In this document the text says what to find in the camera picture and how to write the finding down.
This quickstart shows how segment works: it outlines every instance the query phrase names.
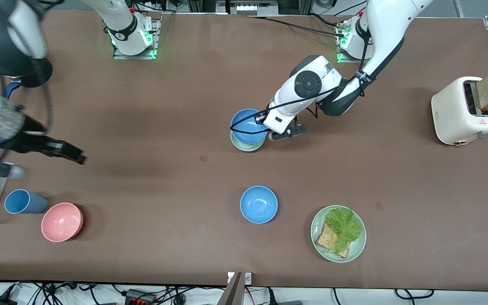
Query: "lettuce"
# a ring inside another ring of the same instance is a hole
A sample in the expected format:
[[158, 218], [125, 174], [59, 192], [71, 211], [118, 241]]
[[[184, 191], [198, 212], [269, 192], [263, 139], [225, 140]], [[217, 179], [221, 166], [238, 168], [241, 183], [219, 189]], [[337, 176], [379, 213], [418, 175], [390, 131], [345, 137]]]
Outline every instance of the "lettuce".
[[329, 250], [329, 253], [344, 252], [347, 248], [347, 243], [358, 239], [363, 229], [357, 218], [355, 218], [353, 211], [348, 208], [331, 210], [325, 217], [325, 222], [338, 235], [338, 240], [334, 247]]

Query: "table surface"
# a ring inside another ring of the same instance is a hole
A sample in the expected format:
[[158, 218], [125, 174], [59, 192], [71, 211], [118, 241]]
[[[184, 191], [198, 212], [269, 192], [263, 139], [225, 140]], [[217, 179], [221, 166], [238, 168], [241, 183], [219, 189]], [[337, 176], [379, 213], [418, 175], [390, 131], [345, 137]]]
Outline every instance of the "table surface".
[[[329, 31], [312, 17], [285, 20]], [[488, 290], [488, 135], [466, 147], [435, 136], [430, 98], [465, 75], [488, 75], [480, 19], [416, 19], [399, 54], [340, 117], [304, 112], [308, 132], [244, 153], [229, 122], [263, 108], [300, 60], [336, 64], [331, 36], [263, 19], [177, 15], [158, 59], [112, 60], [92, 11], [51, 11], [44, 21], [54, 65], [52, 137], [85, 150], [87, 164], [12, 154], [29, 172], [24, 188], [49, 205], [72, 202], [85, 216], [72, 241], [51, 243], [42, 214], [0, 205], [0, 279], [225, 284], [252, 272], [256, 286]], [[40, 89], [13, 102], [44, 120]], [[270, 187], [279, 211], [246, 221], [239, 199]], [[310, 224], [344, 205], [364, 221], [363, 253], [323, 259]]]

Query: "gray floor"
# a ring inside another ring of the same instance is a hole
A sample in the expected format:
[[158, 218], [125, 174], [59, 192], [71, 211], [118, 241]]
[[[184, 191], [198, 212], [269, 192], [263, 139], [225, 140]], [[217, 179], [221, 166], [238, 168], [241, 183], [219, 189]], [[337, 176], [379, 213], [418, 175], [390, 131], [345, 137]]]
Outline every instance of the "gray floor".
[[[335, 11], [341, 11], [349, 6], [362, 2], [362, 0], [338, 0]], [[488, 15], [488, 0], [460, 0], [464, 17], [482, 18]], [[66, 0], [60, 9], [91, 9], [79, 0]], [[424, 17], [457, 17], [453, 0], [435, 0], [428, 8], [422, 12]]]

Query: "light green plate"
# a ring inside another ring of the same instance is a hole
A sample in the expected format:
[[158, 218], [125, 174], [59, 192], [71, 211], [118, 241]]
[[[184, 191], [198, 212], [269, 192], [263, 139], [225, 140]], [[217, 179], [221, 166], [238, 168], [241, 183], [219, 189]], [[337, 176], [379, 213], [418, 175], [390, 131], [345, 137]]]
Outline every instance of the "light green plate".
[[245, 144], [239, 141], [231, 131], [231, 141], [236, 148], [242, 151], [254, 151], [257, 150], [259, 147], [261, 147], [263, 143], [265, 143], [265, 138], [263, 138], [261, 141], [258, 141], [258, 143], [256, 144]]
[[362, 253], [364, 249], [364, 245], [366, 244], [366, 229], [364, 228], [363, 221], [361, 220], [359, 215], [355, 213], [355, 211], [351, 210], [355, 214], [355, 218], [357, 218], [360, 225], [363, 227], [363, 230], [360, 232], [359, 238], [356, 239], [355, 241], [352, 241], [351, 244], [349, 245], [349, 253], [347, 255], [347, 258], [341, 258], [340, 255], [329, 253], [327, 249], [316, 244], [317, 238], [321, 234], [321, 229], [323, 227], [323, 223], [325, 222], [325, 217], [327, 216], [327, 214], [329, 214], [331, 210], [335, 210], [337, 208], [348, 208], [349, 210], [351, 210], [349, 207], [345, 207], [345, 206], [328, 206], [322, 209], [316, 214], [316, 216], [312, 220], [312, 227], [310, 228], [310, 236], [312, 237], [313, 246], [316, 248], [319, 254], [321, 254], [321, 256], [330, 260], [331, 262], [347, 263], [356, 259]]

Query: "toaster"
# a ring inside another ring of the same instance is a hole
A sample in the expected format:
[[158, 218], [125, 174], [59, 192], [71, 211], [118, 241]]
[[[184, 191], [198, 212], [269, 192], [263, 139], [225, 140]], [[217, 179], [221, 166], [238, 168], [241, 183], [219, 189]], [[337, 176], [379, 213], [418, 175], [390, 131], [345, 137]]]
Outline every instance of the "toaster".
[[432, 97], [436, 136], [447, 145], [466, 145], [488, 133], [488, 111], [480, 109], [476, 83], [482, 78], [461, 77]]

